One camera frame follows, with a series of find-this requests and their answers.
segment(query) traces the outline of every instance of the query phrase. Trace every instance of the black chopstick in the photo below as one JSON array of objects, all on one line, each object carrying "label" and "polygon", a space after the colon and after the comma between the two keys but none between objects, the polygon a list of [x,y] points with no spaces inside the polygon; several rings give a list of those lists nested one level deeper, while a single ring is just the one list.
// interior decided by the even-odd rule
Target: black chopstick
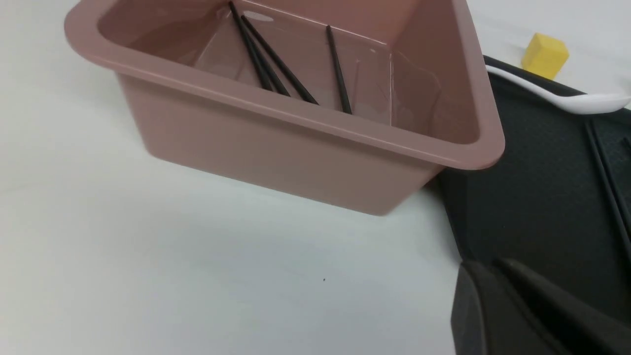
[{"label": "black chopstick", "polygon": [[331,50],[331,57],[333,59],[333,67],[335,68],[335,78],[338,81],[339,100],[342,103],[342,111],[347,114],[353,114],[353,111],[351,110],[351,104],[348,101],[346,85],[344,85],[342,68],[339,66],[338,51],[335,49],[335,39],[333,38],[333,30],[331,29],[331,26],[326,27],[326,35],[329,39],[329,48]]},{"label": "black chopstick", "polygon": [[305,88],[304,85],[302,85],[300,80],[298,80],[298,78],[292,73],[292,71],[285,64],[285,62],[283,62],[283,60],[280,59],[278,54],[274,51],[274,49],[272,49],[269,43],[267,43],[267,41],[263,38],[263,36],[256,30],[256,28],[254,28],[250,20],[248,20],[247,17],[245,17],[244,15],[241,15],[241,19],[243,20],[247,28],[250,29],[250,32],[252,32],[252,34],[256,37],[259,43],[263,46],[263,49],[265,49],[265,51],[269,54],[269,56],[274,61],[274,63],[276,63],[280,71],[282,71],[283,74],[285,74],[285,76],[289,80],[289,82],[292,83],[293,87],[296,89],[300,97],[304,101],[311,102],[312,104],[317,105],[318,104],[317,101],[314,99],[313,96],[311,96],[309,91],[307,91],[307,88]]},{"label": "black chopstick", "polygon": [[283,85],[283,82],[280,81],[280,79],[278,78],[278,75],[276,75],[276,73],[274,72],[274,69],[271,67],[271,65],[269,65],[268,60],[265,59],[265,57],[263,56],[263,53],[261,53],[259,48],[256,46],[256,43],[254,43],[254,40],[252,39],[252,37],[250,37],[250,35],[247,35],[247,39],[252,44],[252,49],[254,49],[254,54],[258,58],[259,63],[261,63],[261,66],[263,66],[263,69],[265,70],[265,73],[267,73],[268,78],[272,81],[272,84],[274,84],[276,91],[278,91],[278,93],[281,93],[285,96],[291,97],[291,95],[289,95],[289,91],[287,91],[287,89]]},{"label": "black chopstick", "polygon": [[612,179],[609,160],[607,160],[606,155],[603,154],[602,143],[600,141],[598,133],[596,132],[596,128],[594,127],[593,120],[588,120],[585,122],[585,130],[587,131],[587,137],[589,138],[589,147],[594,156],[596,168],[599,172],[603,188],[607,195],[609,208],[616,221],[618,232],[623,239],[623,244],[627,251],[627,258],[631,260],[631,239],[629,238],[629,230],[627,229],[628,227],[631,227],[631,224],[629,224],[631,220],[628,219],[627,206],[624,200],[620,199],[620,190],[618,189],[618,185],[616,184],[615,180]]},{"label": "black chopstick", "polygon": [[631,152],[631,140],[628,137],[625,137],[625,139],[623,139],[623,141],[627,145],[627,148],[629,149],[629,152]]},{"label": "black chopstick", "polygon": [[256,76],[259,77],[259,81],[261,82],[261,87],[263,87],[263,89],[265,90],[274,91],[272,89],[272,85],[269,83],[269,78],[265,72],[265,69],[263,68],[258,56],[256,55],[256,51],[254,50],[254,43],[250,40],[250,37],[248,36],[247,31],[245,30],[245,27],[243,26],[243,23],[241,22],[241,19],[239,18],[239,13],[237,12],[237,8],[235,7],[232,1],[229,1],[228,5],[230,6],[230,11],[232,11],[232,18],[234,18],[235,23],[237,24],[237,27],[239,28],[239,33],[241,33],[241,39],[243,40],[245,48],[247,49],[247,54],[250,56],[250,60],[252,61],[252,64],[254,65]]}]

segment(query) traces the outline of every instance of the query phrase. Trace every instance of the yellow block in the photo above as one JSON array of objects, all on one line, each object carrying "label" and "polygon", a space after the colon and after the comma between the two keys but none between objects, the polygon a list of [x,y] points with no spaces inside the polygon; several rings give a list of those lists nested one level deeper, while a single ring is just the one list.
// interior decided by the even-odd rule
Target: yellow block
[{"label": "yellow block", "polygon": [[535,33],[521,59],[521,67],[552,80],[568,57],[570,52],[562,41]]}]

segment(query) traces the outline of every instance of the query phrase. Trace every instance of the black rod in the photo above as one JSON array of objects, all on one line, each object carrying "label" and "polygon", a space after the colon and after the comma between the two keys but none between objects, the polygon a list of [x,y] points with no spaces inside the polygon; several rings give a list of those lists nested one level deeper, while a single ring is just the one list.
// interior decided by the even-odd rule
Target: black rod
[{"label": "black rod", "polygon": [[261,87],[263,87],[263,89],[265,90],[273,91],[272,85],[269,83],[269,78],[267,74],[265,73],[265,69],[263,69],[261,62],[256,56],[256,51],[254,50],[254,43],[250,41],[250,38],[247,35],[247,32],[245,31],[245,27],[243,26],[243,23],[241,22],[241,19],[239,18],[239,14],[237,13],[237,8],[235,7],[232,1],[229,1],[228,5],[230,6],[230,11],[232,11],[232,18],[235,20],[235,23],[237,24],[237,27],[239,28],[239,33],[241,33],[241,39],[243,40],[243,44],[245,45],[245,48],[247,49],[247,54],[250,56],[250,60],[252,61],[252,64],[254,65],[256,76],[259,77],[259,81],[261,82]]},{"label": "black rod", "polygon": [[628,137],[625,137],[624,141],[625,141],[625,144],[627,145],[627,148],[629,149],[629,152],[631,153],[631,140],[629,140]]},{"label": "black rod", "polygon": [[250,20],[248,20],[247,17],[245,17],[244,15],[241,15],[241,19],[243,19],[243,22],[245,23],[247,28],[250,29],[250,32],[252,32],[252,34],[256,37],[259,43],[263,46],[263,49],[265,49],[265,51],[269,54],[269,56],[274,61],[274,63],[276,63],[280,71],[282,71],[283,74],[285,74],[285,76],[289,80],[289,82],[292,83],[293,87],[296,89],[300,97],[304,101],[311,102],[312,104],[317,105],[318,104],[317,101],[314,99],[313,96],[311,96],[309,91],[307,91],[307,88],[305,88],[304,85],[302,85],[300,80],[298,80],[298,78],[293,74],[293,72],[289,69],[289,67],[285,64],[285,62],[283,62],[283,60],[280,59],[276,51],[272,49],[269,43],[256,30],[256,28],[254,28]]},{"label": "black rod", "polygon": [[622,237],[622,243],[627,252],[627,260],[631,261],[631,240],[629,239],[628,231],[625,226],[625,221],[623,219],[623,215],[618,207],[618,202],[616,201],[615,192],[612,186],[612,180],[610,179],[608,169],[606,165],[608,161],[606,159],[602,159],[602,155],[600,152],[600,138],[596,132],[594,127],[594,123],[592,120],[588,120],[585,122],[585,130],[587,131],[587,137],[589,138],[589,148],[594,157],[594,161],[596,163],[596,168],[600,175],[601,183],[603,184],[603,188],[605,194],[607,195],[607,201],[609,203],[609,208],[611,213],[613,214],[613,218],[616,221],[616,226],[618,228],[618,232]]},{"label": "black rod", "polygon": [[329,38],[329,48],[331,49],[333,67],[335,68],[335,78],[338,81],[339,100],[342,103],[342,111],[344,111],[347,114],[353,114],[353,111],[351,110],[351,104],[348,101],[346,85],[344,85],[344,76],[342,75],[342,68],[339,66],[338,51],[335,49],[335,39],[333,38],[333,30],[331,29],[331,26],[326,27],[326,35]]},{"label": "black rod", "polygon": [[609,158],[604,153],[603,142],[598,135],[598,131],[596,131],[596,124],[594,121],[590,121],[592,132],[594,133],[594,137],[596,139],[596,147],[598,148],[598,153],[600,154],[603,160],[604,171],[607,174],[607,178],[609,179],[609,183],[611,185],[611,192],[613,192],[613,196],[616,198],[616,202],[618,203],[618,208],[620,209],[620,215],[622,216],[622,220],[627,226],[627,233],[629,238],[631,238],[631,214],[629,214],[629,209],[627,207],[627,202],[625,197],[620,192],[620,187],[616,182],[616,179],[613,177],[613,169],[611,168],[611,162]]},{"label": "black rod", "polygon": [[291,97],[291,95],[289,94],[289,91],[287,91],[287,89],[283,85],[283,82],[280,81],[280,79],[278,78],[278,75],[276,75],[276,73],[274,72],[274,69],[271,67],[271,65],[269,65],[268,60],[265,59],[265,57],[263,56],[263,53],[261,53],[261,50],[257,47],[256,43],[254,43],[254,40],[252,39],[252,37],[250,37],[250,35],[247,35],[247,39],[252,44],[252,49],[254,49],[254,53],[256,54],[256,57],[258,58],[259,63],[261,63],[261,66],[263,66],[263,69],[265,69],[265,72],[267,73],[268,78],[272,81],[272,84],[276,88],[276,91],[278,91],[278,93],[281,93],[285,96]]}]

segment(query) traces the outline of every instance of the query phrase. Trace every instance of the black object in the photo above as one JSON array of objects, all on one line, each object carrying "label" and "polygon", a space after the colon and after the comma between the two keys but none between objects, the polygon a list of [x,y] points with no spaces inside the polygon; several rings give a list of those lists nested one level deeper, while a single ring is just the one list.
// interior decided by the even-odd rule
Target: black object
[{"label": "black object", "polygon": [[[244,15],[241,15],[241,19],[246,20]],[[272,81],[272,84],[276,88],[276,91],[282,95],[291,97],[291,95],[289,95],[289,91],[287,91],[283,83],[280,81],[280,79],[278,78],[278,75],[276,75],[272,66],[269,65],[268,60],[265,59],[265,57],[263,56],[263,53],[261,53],[256,43],[254,43],[254,40],[252,39],[252,37],[250,37],[250,35],[248,35],[247,33],[246,33],[246,36],[247,36],[247,40],[252,44],[252,49],[254,49],[254,54],[258,58],[259,63],[261,63],[261,66],[265,70],[265,73],[267,73],[268,78]]]},{"label": "black object", "polygon": [[458,355],[628,355],[631,328],[515,260],[463,262],[451,327]]},{"label": "black object", "polygon": [[625,137],[624,142],[627,145],[627,148],[629,149],[629,152],[631,152],[631,140],[629,140],[628,137]]},{"label": "black object", "polygon": [[318,104],[317,101],[314,99],[313,96],[311,96],[309,91],[307,91],[307,88],[305,88],[304,85],[302,85],[300,80],[298,80],[298,78],[292,73],[292,71],[285,64],[285,62],[283,62],[283,60],[280,59],[280,57],[274,51],[274,49],[272,49],[272,47],[267,43],[267,41],[263,38],[263,36],[256,30],[256,28],[254,28],[250,20],[248,20],[247,17],[245,17],[244,15],[241,16],[241,19],[243,19],[243,22],[245,23],[247,28],[250,29],[250,32],[252,32],[252,34],[256,37],[259,43],[263,46],[263,48],[269,54],[269,56],[274,61],[274,63],[276,63],[276,65],[279,67],[280,71],[282,71],[283,74],[285,74],[285,76],[289,80],[289,82],[292,83],[293,87],[296,89],[300,97],[304,101],[311,102],[312,104],[317,105]]},{"label": "black object", "polygon": [[593,120],[587,120],[585,122],[587,136],[589,137],[589,144],[596,161],[597,168],[601,173],[601,180],[603,182],[604,192],[607,195],[607,199],[610,203],[610,210],[613,214],[613,218],[616,220],[618,229],[620,230],[620,236],[624,242],[627,250],[627,258],[631,260],[631,216],[629,216],[629,210],[625,202],[624,196],[620,193],[620,187],[614,179],[611,173],[611,163],[604,154],[603,142],[596,130],[596,124]]},{"label": "black object", "polygon": [[263,68],[261,62],[259,61],[258,56],[256,55],[256,51],[254,49],[254,43],[250,40],[250,36],[248,36],[245,31],[245,27],[243,23],[241,23],[241,19],[239,18],[239,13],[237,12],[237,8],[235,7],[232,1],[228,2],[230,6],[230,11],[232,12],[232,18],[235,20],[237,27],[239,28],[239,33],[241,33],[241,39],[247,49],[247,54],[250,56],[250,60],[254,65],[254,70],[256,71],[256,76],[259,78],[259,82],[261,82],[261,87],[265,90],[274,91],[272,89],[271,84],[269,83],[269,78],[265,69]]},{"label": "black object", "polygon": [[342,111],[347,114],[353,114],[353,111],[351,110],[351,104],[348,101],[348,93],[346,92],[346,85],[344,84],[342,68],[339,66],[338,51],[335,48],[335,39],[333,38],[333,30],[331,29],[331,26],[326,27],[326,35],[329,39],[329,48],[331,50],[333,67],[335,69],[335,79],[337,79],[338,81],[339,100],[342,103]]},{"label": "black object", "polygon": [[[579,92],[486,57],[488,65],[557,95]],[[512,258],[604,314],[631,322],[626,241],[611,213],[592,159],[584,121],[506,80],[490,82],[506,149],[493,167],[440,174],[445,207],[464,259],[489,265]],[[631,159],[620,140],[631,135],[631,112],[598,120],[603,156],[624,202],[631,202]]]}]

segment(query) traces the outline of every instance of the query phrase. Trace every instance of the white spoon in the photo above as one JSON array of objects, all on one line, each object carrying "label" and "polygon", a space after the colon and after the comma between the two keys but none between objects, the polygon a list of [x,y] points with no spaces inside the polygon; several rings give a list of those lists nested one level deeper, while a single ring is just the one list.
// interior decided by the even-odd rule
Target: white spoon
[{"label": "white spoon", "polygon": [[509,72],[496,67],[487,65],[487,71],[491,74],[501,76],[502,78],[525,88],[542,99],[545,99],[561,110],[571,112],[573,114],[606,114],[623,109],[626,105],[629,105],[629,102],[631,102],[631,96],[619,93],[586,93],[584,95],[570,97],[559,96],[531,83],[530,81],[522,79],[517,75],[510,74]]}]

